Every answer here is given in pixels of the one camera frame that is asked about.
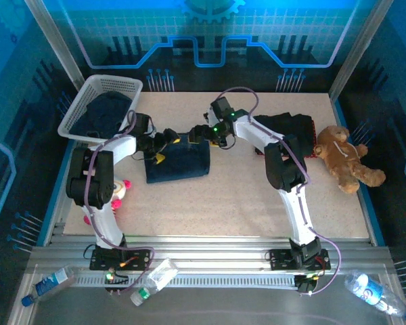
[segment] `cable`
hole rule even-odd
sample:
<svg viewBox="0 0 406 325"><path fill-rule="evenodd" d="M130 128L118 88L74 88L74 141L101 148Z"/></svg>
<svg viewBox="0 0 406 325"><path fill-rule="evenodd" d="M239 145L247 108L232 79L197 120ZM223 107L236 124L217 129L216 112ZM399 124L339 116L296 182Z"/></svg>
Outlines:
<svg viewBox="0 0 406 325"><path fill-rule="evenodd" d="M334 272L334 274L332 275L332 277L330 278L328 283L323 288L319 289L318 291L312 292L310 294L310 295L315 295L317 293L321 293L322 291L324 291L335 280L338 272L340 271L340 267L341 267L341 252L340 252L340 249L338 248L338 246L337 246L337 244L335 242L333 242L329 238L326 238L326 237L322 236L321 234L318 234L312 227L309 227L309 229L310 229L311 232L314 233L314 235L316 235L320 239L325 240L326 242L329 242L332 246L334 246L334 248L336 249L337 254L338 254L338 264L337 264L337 267L336 267L336 271Z"/></svg>
<svg viewBox="0 0 406 325"><path fill-rule="evenodd" d="M83 252L83 257L84 257L84 259L88 259L88 258L86 257L86 253L87 253L87 250L88 250L91 246L96 246L96 245L95 245L95 244L90 244L88 247L86 247L86 249L85 249L84 252Z"/></svg>
<svg viewBox="0 0 406 325"><path fill-rule="evenodd" d="M147 135L147 134L152 134L154 131L156 132L156 128L155 128L155 124L154 124L154 122L152 121L152 118L149 116L149 120L150 120L150 124L151 124L151 126L152 126L152 130L149 132L146 132L146 133L144 133L145 135Z"/></svg>
<svg viewBox="0 0 406 325"><path fill-rule="evenodd" d="M309 174L307 173L307 171L305 170L305 168L301 165L301 163L299 162L298 158L297 158L296 155L293 153L292 149L290 149L290 147L287 145L287 143L286 143L282 138L276 136L276 135L273 134L272 132L269 132L269 131L266 130L265 128L261 127L259 124L256 124L256 123L251 119L252 113L253 113L254 110L257 108L258 103L259 103L258 95L257 95L257 93L256 93L254 90L252 90L251 88L248 88L248 87L232 87L232 88L226 89L226 90L224 90L222 93L220 93L220 94L218 95L217 99L219 99L219 98L220 98L222 95L224 95L225 93L230 92L230 91L232 91L232 90L237 90L237 89L242 89L242 90L249 91L249 92L252 93L252 94L255 96L255 98L256 98L256 104L251 108L250 112L248 113L248 122L249 122L251 125L253 125L254 127L256 127L257 129L259 129L260 131L266 133L269 137L271 137L271 138L276 139L277 141L279 141L279 142L282 144L282 146L288 151L290 157L292 157L293 161L295 162L296 166L299 168L300 172L304 175L304 177L305 177L305 179L306 179L306 182L303 183L302 185L300 185L300 186L298 187L298 189L296 190L296 194L297 194L297 197L298 197L300 212L301 212L301 214L302 214L302 218L303 218L303 220L304 220L304 224L307 225L308 223L307 223L307 218L305 217L305 212L304 212L304 207L303 207L303 204L302 204L302 199L301 199L301 197L300 197L298 194L300 194L300 190L301 190L303 187L305 187L305 186L307 186L307 185L309 185L309 184L311 183L311 178L310 178ZM309 229L311 232L313 232L314 235L316 235L318 238L323 239L323 240L325 240L326 242L329 242L332 246L334 246L334 248L336 249L336 251L337 251L337 253L338 253L338 265L337 265L336 271L335 271L334 274L332 275L330 281L329 281L322 289L319 289L319 290L316 291L316 292L310 292L310 293L309 293L309 296L311 296L311 295L315 295L315 294L317 294L317 293L321 293L323 290L325 290L325 289L334 281L334 279L335 279L336 276L338 275L338 272L340 271L342 257L341 257L340 249L338 248L338 246L337 246L337 244L336 244L335 242L333 242L332 240L330 240L330 239L328 239L328 238L326 238L326 237L324 237L324 236L318 234L312 227L308 227L308 229Z"/></svg>
<svg viewBox="0 0 406 325"><path fill-rule="evenodd" d="M319 285L319 279L317 279L316 280L316 286L314 287L314 290L313 290L313 292L315 292L316 291L316 289L317 289L317 286Z"/></svg>
<svg viewBox="0 0 406 325"><path fill-rule="evenodd" d="M236 144L236 137L235 136L233 136L233 140L234 140L233 144L230 147L224 148L224 147L221 147L219 144L218 144L218 147L220 147L220 149L223 149L223 150L232 149Z"/></svg>
<svg viewBox="0 0 406 325"><path fill-rule="evenodd" d="M131 261L133 261L135 259L138 259L138 257L137 256L132 256L130 259L126 260L125 262L123 262L121 264L119 264L119 267L127 266L129 264L129 262L131 262Z"/></svg>
<svg viewBox="0 0 406 325"><path fill-rule="evenodd" d="M115 283L109 283L108 285L109 286L115 286L116 284L122 284L122 283L125 283L125 282L129 282L129 279L126 279L126 280L123 280L123 281L119 281L119 282L115 282Z"/></svg>
<svg viewBox="0 0 406 325"><path fill-rule="evenodd" d="M131 155L131 158L132 159L134 159L135 161L142 161L142 160L154 160L155 159L155 157L153 157L153 158L134 158L134 155L132 154Z"/></svg>
<svg viewBox="0 0 406 325"><path fill-rule="evenodd" d="M129 127L127 128L127 130L124 133L121 133L120 135L115 135L114 137L112 137L111 139L105 141L104 143L100 144L98 147L96 147L95 151L92 154L92 157L90 159L90 163L89 163L89 169L87 171L87 179L86 179L86 186L85 186L85 191L84 191L84 204L86 206L86 209L89 212L89 218L90 218L90 222L91 225L93 226L93 230L95 230L95 233L97 234L97 236L103 241L105 242L108 246L111 246L113 248L116 248L120 251L141 251L141 250L149 250L152 253L152 256L150 257L148 264L146 265L146 268L142 271L142 273L139 275L139 277L128 287L122 290L122 292L124 291L128 291L131 290L134 285L136 285L136 283L138 283L138 281L143 277L143 275L149 270L150 265L152 264L152 261L154 260L155 257L155 250L153 247L121 247L121 246L117 246L115 244L113 244L112 242L110 242L109 240L107 240L105 238L105 236L103 234L101 234L101 232L99 231L98 227L96 226L96 221L95 221L95 215L93 213L93 209L90 207L89 205L89 187L90 187L90 180L92 177L92 172L93 172L93 166L95 164L95 159L97 154L99 153L99 151L101 151L106 145L110 144L111 142L118 140L122 137L125 137L126 135L128 135L134 128L135 123L137 122L137 114L135 113L134 110L130 110L127 113L127 121L129 124Z"/></svg>
<svg viewBox="0 0 406 325"><path fill-rule="evenodd" d="M114 276L116 276L117 278L128 279L129 280L129 278L127 276L121 276L120 274L117 274L116 271L114 271Z"/></svg>
<svg viewBox="0 0 406 325"><path fill-rule="evenodd" d="M322 266L323 274L321 276L324 276L325 272L326 272L326 263L325 263L325 261L320 256L316 256L316 261L318 261L320 266Z"/></svg>

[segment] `bottle label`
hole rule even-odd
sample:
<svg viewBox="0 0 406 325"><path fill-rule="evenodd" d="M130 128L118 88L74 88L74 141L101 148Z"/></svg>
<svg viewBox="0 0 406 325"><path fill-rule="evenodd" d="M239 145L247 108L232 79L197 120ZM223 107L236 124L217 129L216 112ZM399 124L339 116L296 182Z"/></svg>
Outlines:
<svg viewBox="0 0 406 325"><path fill-rule="evenodd" d="M56 273L46 277L42 281L35 284L36 292L39 296L44 295L55 286L58 286L63 281L66 281L68 276L65 269L59 269Z"/></svg>
<svg viewBox="0 0 406 325"><path fill-rule="evenodd" d="M366 303L376 305L382 298L383 291L384 288L380 284L369 278L365 289L363 291L358 290L354 292L354 294L363 299Z"/></svg>
<svg viewBox="0 0 406 325"><path fill-rule="evenodd" d="M143 300L146 300L150 297L149 291L147 291L145 288L141 288L140 290L138 290L138 293L140 294L141 298L143 298Z"/></svg>

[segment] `gear logo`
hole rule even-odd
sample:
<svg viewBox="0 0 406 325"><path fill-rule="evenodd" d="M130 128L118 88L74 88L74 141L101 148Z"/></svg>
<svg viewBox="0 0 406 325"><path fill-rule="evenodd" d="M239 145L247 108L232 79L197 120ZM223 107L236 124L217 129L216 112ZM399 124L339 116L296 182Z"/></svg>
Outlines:
<svg viewBox="0 0 406 325"><path fill-rule="evenodd" d="M23 0L0 0L0 20L13 34L24 26L26 8Z"/></svg>
<svg viewBox="0 0 406 325"><path fill-rule="evenodd" d="M245 5L244 0L177 0L177 5L189 18L197 19L199 23L222 22L230 19L231 14L239 12L239 6Z"/></svg>

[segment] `dark blue cloth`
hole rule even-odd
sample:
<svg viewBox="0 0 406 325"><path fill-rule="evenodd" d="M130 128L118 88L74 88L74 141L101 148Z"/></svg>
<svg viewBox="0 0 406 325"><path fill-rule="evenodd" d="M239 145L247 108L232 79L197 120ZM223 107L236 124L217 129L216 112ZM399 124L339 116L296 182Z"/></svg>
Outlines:
<svg viewBox="0 0 406 325"><path fill-rule="evenodd" d="M97 96L72 126L70 133L84 137L110 139L118 133L133 101L117 91Z"/></svg>
<svg viewBox="0 0 406 325"><path fill-rule="evenodd" d="M147 183L175 181L209 174L209 143L190 144L187 135L181 135L178 144L169 144L162 152L165 160L156 165L155 160L144 160Z"/></svg>

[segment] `plastic water bottle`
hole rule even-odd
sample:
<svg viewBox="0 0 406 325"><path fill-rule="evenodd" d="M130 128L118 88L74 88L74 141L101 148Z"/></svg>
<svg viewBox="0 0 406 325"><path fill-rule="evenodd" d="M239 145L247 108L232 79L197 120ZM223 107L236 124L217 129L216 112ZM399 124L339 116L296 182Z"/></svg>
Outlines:
<svg viewBox="0 0 406 325"><path fill-rule="evenodd" d="M150 296L161 291L178 272L179 270L171 259L166 258L156 269L150 272L141 288L133 292L131 301L136 306L140 306Z"/></svg>
<svg viewBox="0 0 406 325"><path fill-rule="evenodd" d="M347 290L390 316L406 320L406 305L387 286L372 280L367 274L353 271L346 276Z"/></svg>
<svg viewBox="0 0 406 325"><path fill-rule="evenodd" d="M46 300L73 284L75 280L74 271L67 265L36 283L32 288L32 292L21 299L21 303L23 306L28 307L35 301Z"/></svg>

